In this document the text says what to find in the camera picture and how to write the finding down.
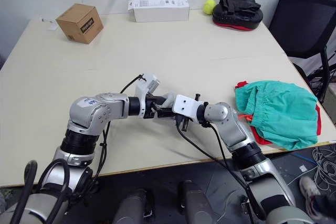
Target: green cloth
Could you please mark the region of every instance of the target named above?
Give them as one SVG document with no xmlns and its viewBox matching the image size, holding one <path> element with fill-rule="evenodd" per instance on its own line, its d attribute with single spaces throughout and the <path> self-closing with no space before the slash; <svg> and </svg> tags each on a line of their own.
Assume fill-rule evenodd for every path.
<svg viewBox="0 0 336 224">
<path fill-rule="evenodd" d="M 317 98 L 280 81 L 257 81 L 236 89 L 237 109 L 253 115 L 259 136 L 288 150 L 317 143 Z"/>
</svg>

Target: brown box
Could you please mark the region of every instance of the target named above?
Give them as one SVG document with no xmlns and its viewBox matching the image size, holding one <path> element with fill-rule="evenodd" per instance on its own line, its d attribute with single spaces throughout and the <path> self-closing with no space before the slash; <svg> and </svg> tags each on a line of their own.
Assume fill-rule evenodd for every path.
<svg viewBox="0 0 336 224">
<path fill-rule="evenodd" d="M 69 40 L 89 44 L 103 29 L 94 6 L 74 4 L 56 19 Z"/>
</svg>

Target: red cloth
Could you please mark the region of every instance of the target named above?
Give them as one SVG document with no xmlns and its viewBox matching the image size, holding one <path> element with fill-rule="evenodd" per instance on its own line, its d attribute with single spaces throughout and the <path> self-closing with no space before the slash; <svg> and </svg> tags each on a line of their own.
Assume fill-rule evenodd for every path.
<svg viewBox="0 0 336 224">
<path fill-rule="evenodd" d="M 247 81 L 241 81 L 241 82 L 237 83 L 237 86 L 235 88 L 236 89 L 241 88 L 241 87 L 245 86 L 246 84 L 248 84 Z M 321 135 L 322 126 L 321 126 L 320 107 L 318 107 L 317 104 L 316 104 L 316 111 L 317 111 L 317 114 L 318 114 L 316 135 L 319 136 L 319 135 Z M 259 136 L 255 127 L 253 127 L 251 125 L 250 125 L 250 127 L 252 129 L 252 133 L 253 133 L 253 135 L 254 135 L 258 144 L 266 145 L 266 144 L 271 144 L 272 143 L 272 142 L 262 138 L 261 136 Z"/>
</svg>

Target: red and black pad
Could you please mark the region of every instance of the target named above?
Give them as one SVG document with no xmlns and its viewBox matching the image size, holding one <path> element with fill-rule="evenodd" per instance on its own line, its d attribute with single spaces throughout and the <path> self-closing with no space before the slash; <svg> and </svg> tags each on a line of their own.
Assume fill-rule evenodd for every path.
<svg viewBox="0 0 336 224">
<path fill-rule="evenodd" d="M 213 10 L 213 22 L 217 26 L 238 30 L 253 30 L 262 20 L 260 5 L 255 0 L 220 0 Z"/>
</svg>

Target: chair backrest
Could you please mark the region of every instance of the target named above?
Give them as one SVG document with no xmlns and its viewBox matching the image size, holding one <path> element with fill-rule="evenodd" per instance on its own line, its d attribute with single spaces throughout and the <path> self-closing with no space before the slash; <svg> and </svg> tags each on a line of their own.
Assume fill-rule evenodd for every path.
<svg viewBox="0 0 336 224">
<path fill-rule="evenodd" d="M 288 56 L 323 51 L 336 26 L 336 0 L 279 0 L 269 30 Z"/>
</svg>

